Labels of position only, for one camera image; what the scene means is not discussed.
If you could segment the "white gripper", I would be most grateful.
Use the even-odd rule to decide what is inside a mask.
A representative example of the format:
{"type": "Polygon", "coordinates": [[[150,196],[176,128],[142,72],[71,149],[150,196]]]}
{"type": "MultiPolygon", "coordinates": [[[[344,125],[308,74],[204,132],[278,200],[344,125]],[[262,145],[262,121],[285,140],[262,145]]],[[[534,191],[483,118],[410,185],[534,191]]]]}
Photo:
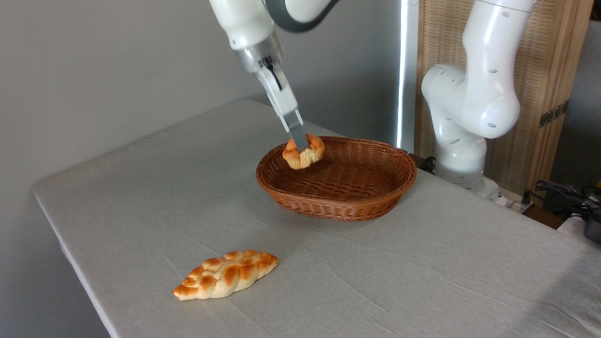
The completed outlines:
{"type": "Polygon", "coordinates": [[[283,116],[283,125],[294,142],[298,152],[309,148],[303,130],[303,120],[299,114],[298,102],[292,88],[277,63],[258,63],[256,73],[263,85],[272,107],[278,116],[283,116]]]}

